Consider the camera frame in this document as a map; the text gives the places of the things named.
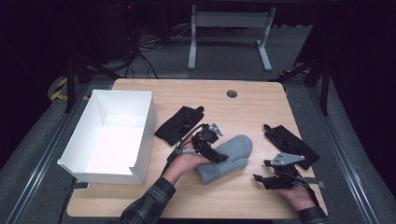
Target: gray carpet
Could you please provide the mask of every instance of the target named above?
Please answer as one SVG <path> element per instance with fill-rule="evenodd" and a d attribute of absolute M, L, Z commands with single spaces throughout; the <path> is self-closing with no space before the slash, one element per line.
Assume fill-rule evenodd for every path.
<path fill-rule="evenodd" d="M 282 70 L 292 69 L 294 59 L 309 29 L 310 27 L 282 27 L 271 30 L 266 48 L 273 66 L 273 71 L 270 73 L 264 72 L 260 55 L 254 45 L 254 41 L 260 39 L 261 35 L 261 31 L 255 29 L 247 29 L 239 35 L 232 35 L 221 30 L 200 32 L 194 71 L 187 68 L 190 46 L 187 39 L 181 39 L 164 49 L 155 49 L 144 55 L 160 78 L 267 80 L 278 77 Z M 135 75 L 136 78 L 146 78 L 148 73 L 146 66 L 141 59 L 135 59 L 132 63 L 134 74 L 129 71 L 128 77 Z M 153 77 L 150 70 L 148 77 Z M 318 180 L 326 184 L 326 188 L 322 189 L 322 195 L 329 211 L 329 219 L 332 223 L 364 223 L 361 210 L 336 159 L 332 139 L 323 126 L 323 115 L 318 112 L 317 102 L 310 95 L 312 89 L 305 88 L 301 83 L 303 77 L 302 75 L 294 77 L 284 86 L 289 93 L 291 110 L 302 138 L 321 156 L 313 167 Z M 89 95 L 92 89 L 109 89 L 109 85 L 111 82 L 108 79 L 97 76 L 83 94 Z M 319 92 L 319 87 L 318 84 L 313 91 Z M 77 88 L 84 90 L 83 85 L 80 84 Z M 27 200 L 26 210 L 17 216 L 18 220 L 15 223 L 58 222 L 67 198 L 65 189 L 72 183 L 73 178 L 59 167 L 56 161 L 61 157 L 86 103 L 86 101 L 81 101 L 73 111 L 72 118 L 64 127 L 59 144 L 53 151 L 53 157 L 48 158 L 50 164 L 44 169 L 43 179 L 37 185 L 36 191 L 31 193 L 31 201 Z M 67 114 L 64 114 L 65 106 L 65 101 L 54 100 L 0 171 L 0 223 L 6 223 L 30 176 L 34 174 L 36 165 L 40 163 L 43 154 L 48 150 L 51 140 L 53 141 L 52 137 L 59 129 L 59 124 L 64 117 L 67 117 Z M 333 85 L 330 88 L 328 106 L 329 117 L 325 119 L 329 120 L 336 130 L 344 152 L 359 174 L 367 199 L 378 219 L 377 223 L 396 223 L 394 197 L 364 153 Z M 105 223 L 108 220 L 117 220 L 117 218 L 69 217 L 64 213 L 62 223 Z M 274 220 L 274 223 L 299 222 Z"/>

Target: hand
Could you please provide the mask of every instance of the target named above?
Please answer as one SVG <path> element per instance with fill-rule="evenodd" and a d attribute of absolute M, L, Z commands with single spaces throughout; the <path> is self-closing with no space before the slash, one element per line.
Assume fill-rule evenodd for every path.
<path fill-rule="evenodd" d="M 276 192 L 288 200 L 289 204 L 296 211 L 315 207 L 308 190 L 303 186 L 294 186 L 291 189 L 277 189 Z"/>
<path fill-rule="evenodd" d="M 191 143 L 191 138 L 186 140 L 188 142 L 183 148 L 193 148 L 192 143 Z M 207 158 L 198 155 L 196 153 L 187 153 L 187 154 L 181 154 L 178 155 L 175 160 L 172 162 L 172 164 L 169 166 L 169 168 L 165 171 L 163 174 L 163 178 L 167 179 L 171 184 L 175 185 L 178 179 L 189 172 L 190 170 L 193 170 L 195 167 L 205 164 L 205 163 L 210 163 L 211 161 L 208 160 Z"/>

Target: white stand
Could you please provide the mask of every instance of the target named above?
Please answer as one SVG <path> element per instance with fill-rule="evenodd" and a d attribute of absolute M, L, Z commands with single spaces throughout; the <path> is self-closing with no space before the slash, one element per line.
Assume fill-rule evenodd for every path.
<path fill-rule="evenodd" d="M 196 6 L 192 6 L 191 12 L 191 46 L 189 57 L 189 69 L 195 69 L 195 59 L 197 53 L 197 26 L 204 27 L 247 27 L 264 28 L 262 40 L 257 40 L 257 47 L 262 57 L 262 64 L 267 72 L 272 70 L 265 43 L 270 33 L 271 24 L 275 16 L 276 8 L 272 7 L 269 12 L 205 12 L 196 11 Z"/>

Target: wooden table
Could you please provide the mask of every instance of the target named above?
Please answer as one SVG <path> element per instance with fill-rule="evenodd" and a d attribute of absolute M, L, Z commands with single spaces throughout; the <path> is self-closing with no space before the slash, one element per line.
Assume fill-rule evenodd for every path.
<path fill-rule="evenodd" d="M 203 186 L 196 171 L 183 175 L 176 184 L 177 193 L 162 217 L 173 218 L 294 218 L 296 213 L 275 192 L 254 180 L 253 174 L 272 176 L 263 165 L 279 152 L 263 136 L 263 124 L 283 125 L 299 135 L 297 125 L 283 90 L 278 83 L 216 80 L 119 79 L 117 91 L 152 91 L 157 110 L 157 127 L 172 117 L 183 105 L 205 107 L 201 122 L 216 122 L 224 136 L 216 147 L 237 134 L 247 135 L 253 151 L 245 169 L 235 171 Z M 226 92 L 237 92 L 235 98 Z M 119 217 L 123 209 L 140 198 L 157 180 L 166 158 L 172 151 L 162 139 L 154 137 L 147 182 L 143 186 L 91 184 L 75 190 L 67 207 L 72 217 Z M 310 168 L 302 175 L 314 177 Z M 326 211 L 317 185 L 312 185 L 319 203 Z"/>

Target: plaid shirt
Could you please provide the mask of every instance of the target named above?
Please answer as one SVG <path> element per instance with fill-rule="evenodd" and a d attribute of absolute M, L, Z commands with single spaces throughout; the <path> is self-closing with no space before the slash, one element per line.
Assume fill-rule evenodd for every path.
<path fill-rule="evenodd" d="M 163 209 L 175 194 L 175 187 L 166 179 L 160 177 L 146 193 L 134 203 L 131 203 L 123 212 L 120 224 L 147 223 L 155 224 L 163 213 Z M 301 210 L 298 216 L 302 224 L 329 224 L 320 207 Z"/>

